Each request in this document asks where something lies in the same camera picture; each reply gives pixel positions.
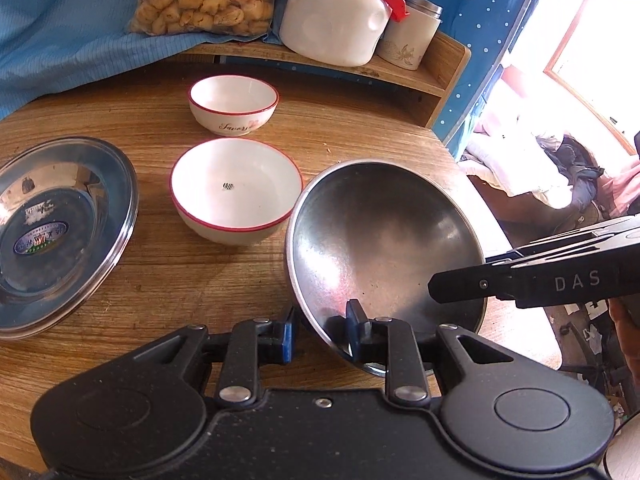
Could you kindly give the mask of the stainless steel bowl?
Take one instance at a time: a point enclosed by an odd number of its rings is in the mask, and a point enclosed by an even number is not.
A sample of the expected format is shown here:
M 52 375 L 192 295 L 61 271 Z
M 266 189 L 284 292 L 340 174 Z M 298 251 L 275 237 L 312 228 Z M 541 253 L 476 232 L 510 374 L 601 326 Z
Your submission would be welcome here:
M 307 325 L 346 361 L 346 304 L 369 318 L 399 318 L 417 337 L 442 323 L 477 332 L 486 302 L 439 304 L 427 284 L 484 254 L 457 204 L 435 183 L 389 162 L 342 162 L 317 174 L 288 222 L 285 261 Z

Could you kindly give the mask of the large white bowl red rim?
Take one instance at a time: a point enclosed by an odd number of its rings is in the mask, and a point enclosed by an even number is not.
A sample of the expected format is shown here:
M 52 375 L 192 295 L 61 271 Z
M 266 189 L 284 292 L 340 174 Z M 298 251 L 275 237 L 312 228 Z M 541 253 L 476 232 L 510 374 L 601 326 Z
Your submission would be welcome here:
M 284 226 L 304 179 L 292 158 L 271 145 L 221 138 L 186 151 L 169 187 L 178 215 L 200 237 L 250 246 Z

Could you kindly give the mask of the small white bowl red rim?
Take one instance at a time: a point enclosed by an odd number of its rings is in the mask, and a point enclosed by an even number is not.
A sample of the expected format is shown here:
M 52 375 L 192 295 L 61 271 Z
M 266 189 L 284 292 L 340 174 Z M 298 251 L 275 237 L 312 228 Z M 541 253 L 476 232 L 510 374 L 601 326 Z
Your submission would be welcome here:
M 196 122 L 217 136 L 246 136 L 272 117 L 280 94 L 249 76 L 217 75 L 196 82 L 188 93 Z

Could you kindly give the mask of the wooden shelf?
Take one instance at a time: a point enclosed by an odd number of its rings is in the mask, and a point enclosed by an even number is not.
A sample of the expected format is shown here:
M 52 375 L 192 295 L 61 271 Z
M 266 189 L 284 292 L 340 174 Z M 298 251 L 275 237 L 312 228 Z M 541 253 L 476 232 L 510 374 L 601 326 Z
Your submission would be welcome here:
M 216 56 L 254 58 L 320 68 L 331 67 L 290 49 L 262 41 L 246 44 L 200 44 L 177 55 L 181 61 L 211 61 Z M 401 88 L 397 102 L 420 127 L 431 129 L 471 58 L 471 50 L 443 32 L 436 32 L 416 70 L 406 70 L 375 55 L 359 67 L 341 67 L 341 73 L 367 77 Z

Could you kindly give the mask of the stainless steel plate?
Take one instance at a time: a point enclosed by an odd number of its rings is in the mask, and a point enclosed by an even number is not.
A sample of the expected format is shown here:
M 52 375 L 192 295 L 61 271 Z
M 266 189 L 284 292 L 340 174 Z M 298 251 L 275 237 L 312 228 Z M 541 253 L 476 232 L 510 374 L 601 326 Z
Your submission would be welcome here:
M 1 168 L 1 337 L 55 326 L 119 262 L 136 224 L 134 165 L 115 145 L 61 138 Z

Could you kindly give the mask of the white floral canister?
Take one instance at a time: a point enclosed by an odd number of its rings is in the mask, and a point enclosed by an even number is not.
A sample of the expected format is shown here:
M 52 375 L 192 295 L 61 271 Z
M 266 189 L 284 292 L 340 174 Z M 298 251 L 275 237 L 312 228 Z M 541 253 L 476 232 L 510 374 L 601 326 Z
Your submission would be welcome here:
M 442 7 L 428 0 L 406 0 L 409 15 L 390 21 L 378 42 L 376 54 L 404 70 L 417 70 L 442 22 Z

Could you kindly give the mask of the blue dotted curtain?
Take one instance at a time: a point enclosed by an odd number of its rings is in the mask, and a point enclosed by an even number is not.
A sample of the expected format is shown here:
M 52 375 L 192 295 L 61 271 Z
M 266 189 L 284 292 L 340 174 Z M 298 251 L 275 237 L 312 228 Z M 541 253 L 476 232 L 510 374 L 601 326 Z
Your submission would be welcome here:
M 504 52 L 513 46 L 538 0 L 428 1 L 442 7 L 439 30 L 471 51 L 468 65 L 433 126 L 449 153 L 459 158 L 485 107 Z

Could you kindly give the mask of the light blue cloth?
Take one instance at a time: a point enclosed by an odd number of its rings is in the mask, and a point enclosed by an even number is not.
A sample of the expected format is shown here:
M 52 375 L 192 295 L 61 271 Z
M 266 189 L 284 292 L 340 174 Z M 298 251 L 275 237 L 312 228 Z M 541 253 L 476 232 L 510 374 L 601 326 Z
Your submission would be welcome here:
M 46 94 L 135 70 L 199 44 L 208 32 L 151 37 L 128 25 L 137 0 L 1 0 L 1 114 Z

